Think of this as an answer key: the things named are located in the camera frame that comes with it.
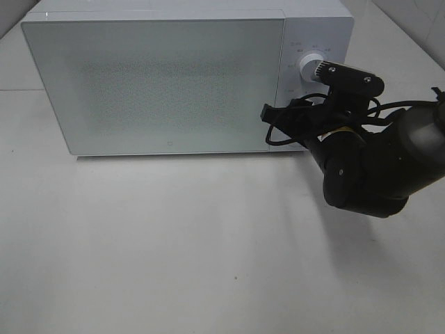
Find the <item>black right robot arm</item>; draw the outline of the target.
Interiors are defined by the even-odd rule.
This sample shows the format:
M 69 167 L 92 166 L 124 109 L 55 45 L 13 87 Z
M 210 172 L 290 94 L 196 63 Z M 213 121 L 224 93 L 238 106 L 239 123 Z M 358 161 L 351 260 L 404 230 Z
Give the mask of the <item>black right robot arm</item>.
M 327 204 L 386 218 L 444 176 L 444 92 L 433 101 L 381 104 L 335 88 L 265 105 L 261 120 L 306 148 L 323 174 Z

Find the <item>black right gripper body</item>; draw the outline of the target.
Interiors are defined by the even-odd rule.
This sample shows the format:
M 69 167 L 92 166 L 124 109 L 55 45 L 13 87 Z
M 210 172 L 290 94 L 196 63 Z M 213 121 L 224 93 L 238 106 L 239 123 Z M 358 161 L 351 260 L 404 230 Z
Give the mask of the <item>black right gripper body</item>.
M 261 120 L 269 124 L 266 143 L 283 146 L 299 143 L 307 149 L 325 150 L 363 148 L 372 139 L 360 124 L 370 97 L 330 90 L 293 99 L 286 107 L 264 105 Z

